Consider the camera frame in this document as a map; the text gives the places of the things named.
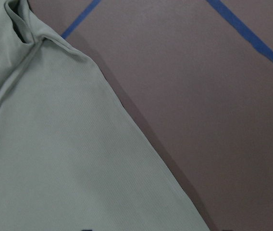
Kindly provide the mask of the olive green long-sleeve shirt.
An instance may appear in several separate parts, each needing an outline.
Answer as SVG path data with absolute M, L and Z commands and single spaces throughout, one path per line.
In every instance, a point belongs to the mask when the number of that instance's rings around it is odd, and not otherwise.
M 0 0 L 0 231 L 206 231 L 95 62 Z

